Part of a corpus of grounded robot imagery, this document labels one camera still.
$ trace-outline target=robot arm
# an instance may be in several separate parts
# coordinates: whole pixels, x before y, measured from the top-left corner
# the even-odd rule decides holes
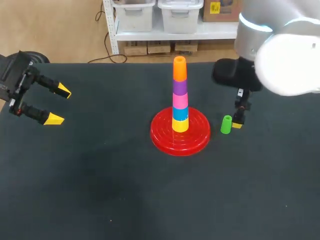
[[[320,92],[320,0],[244,0],[235,40],[239,59],[220,59],[212,77],[238,88],[233,127],[245,123],[251,92]]]
[[[9,102],[9,112],[18,117],[25,115],[42,125],[60,125],[64,118],[27,105],[23,97],[33,83],[66,99],[71,96],[71,92],[59,81],[40,75],[31,63],[32,58],[21,51],[14,57],[0,55],[0,99]]]
[[[318,92],[320,0],[244,0],[235,50],[270,91]]]

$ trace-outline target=red base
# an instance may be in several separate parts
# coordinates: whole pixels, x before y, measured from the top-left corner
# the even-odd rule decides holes
[[[166,154],[189,156],[200,152],[210,140],[210,125],[205,115],[189,107],[189,129],[172,129],[172,107],[159,112],[151,123],[150,137],[154,145]]]

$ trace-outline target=yellow label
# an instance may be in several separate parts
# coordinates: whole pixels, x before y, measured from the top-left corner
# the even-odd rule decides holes
[[[210,3],[210,14],[219,14],[220,13],[220,2],[211,2]]]

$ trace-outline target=white plastic bin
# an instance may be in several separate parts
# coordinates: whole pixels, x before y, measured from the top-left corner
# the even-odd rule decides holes
[[[164,31],[170,34],[195,33],[199,10],[203,6],[204,0],[158,0]]]
[[[112,1],[119,19],[119,27],[124,32],[151,31],[155,4],[156,0],[147,0],[143,4],[117,4]]]

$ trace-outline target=purple ring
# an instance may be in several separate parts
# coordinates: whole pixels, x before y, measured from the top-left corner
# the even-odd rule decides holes
[[[173,80],[173,93],[177,96],[185,95],[188,92],[187,80],[176,81]]]

